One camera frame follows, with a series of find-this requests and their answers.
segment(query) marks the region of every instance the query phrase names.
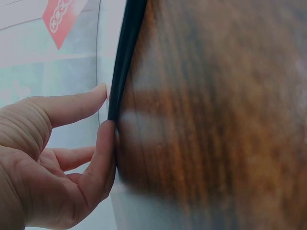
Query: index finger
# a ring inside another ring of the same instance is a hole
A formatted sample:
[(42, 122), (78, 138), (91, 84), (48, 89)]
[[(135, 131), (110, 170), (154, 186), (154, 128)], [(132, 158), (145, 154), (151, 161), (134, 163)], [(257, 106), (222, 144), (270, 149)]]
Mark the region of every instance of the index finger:
[(48, 116), (52, 128), (68, 125), (96, 113), (106, 100), (106, 85), (92, 91), (69, 96), (33, 97), (26, 99), (38, 105)]

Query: brown wood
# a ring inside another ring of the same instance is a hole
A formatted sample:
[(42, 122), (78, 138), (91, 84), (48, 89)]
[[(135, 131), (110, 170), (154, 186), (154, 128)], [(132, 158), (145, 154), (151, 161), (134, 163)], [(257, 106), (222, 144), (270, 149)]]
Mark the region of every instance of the brown wood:
[(307, 229), (307, 2), (149, 0), (118, 229)]

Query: finger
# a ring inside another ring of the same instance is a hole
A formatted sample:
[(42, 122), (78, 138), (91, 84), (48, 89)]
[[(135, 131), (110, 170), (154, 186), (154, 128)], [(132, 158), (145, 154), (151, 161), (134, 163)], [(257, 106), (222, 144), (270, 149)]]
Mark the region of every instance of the finger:
[(67, 177), (74, 182), (75, 184), (78, 183), (79, 179), (81, 178), (82, 174), (80, 173), (71, 173), (71, 174), (67, 174)]
[(91, 163), (78, 181), (88, 208), (93, 210), (101, 201), (114, 158), (115, 123), (105, 121), (98, 130), (96, 151)]
[(114, 179), (115, 179), (115, 173), (116, 173), (116, 165), (115, 165), (115, 160), (113, 161), (114, 163), (112, 164), (112, 169), (110, 171), (108, 180), (106, 182), (106, 187), (105, 187), (105, 193), (102, 196), (101, 201), (107, 199), (110, 195), (111, 189), (114, 184)]
[(57, 157), (60, 168), (63, 172), (75, 169), (87, 162), (90, 162), (96, 146), (83, 147), (78, 149), (51, 149)]
[(88, 93), (60, 97), (31, 97), (0, 109), (0, 145), (26, 152), (35, 161), (53, 127), (96, 113), (106, 99), (106, 85)]
[(32, 97), (48, 116), (53, 128), (71, 124), (96, 113), (106, 100), (106, 85), (101, 84), (87, 93), (58, 97)]

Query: fingernail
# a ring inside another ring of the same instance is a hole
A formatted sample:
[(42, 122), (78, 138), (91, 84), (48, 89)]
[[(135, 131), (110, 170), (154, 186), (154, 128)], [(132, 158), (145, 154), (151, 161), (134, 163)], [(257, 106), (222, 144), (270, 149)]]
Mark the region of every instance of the fingernail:
[(103, 88), (106, 88), (106, 84), (105, 84), (105, 83), (101, 83), (101, 84), (97, 85), (95, 88), (93, 88), (93, 89), (91, 90), (91, 92), (97, 91), (97, 90), (101, 90), (101, 89), (103, 89)]

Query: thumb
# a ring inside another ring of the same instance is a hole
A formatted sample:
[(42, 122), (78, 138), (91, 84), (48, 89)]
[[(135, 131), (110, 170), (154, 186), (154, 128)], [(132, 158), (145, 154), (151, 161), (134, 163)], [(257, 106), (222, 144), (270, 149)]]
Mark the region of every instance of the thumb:
[(87, 93), (29, 97), (0, 109), (0, 146), (19, 149), (38, 160), (52, 128), (96, 113), (106, 100), (106, 85)]

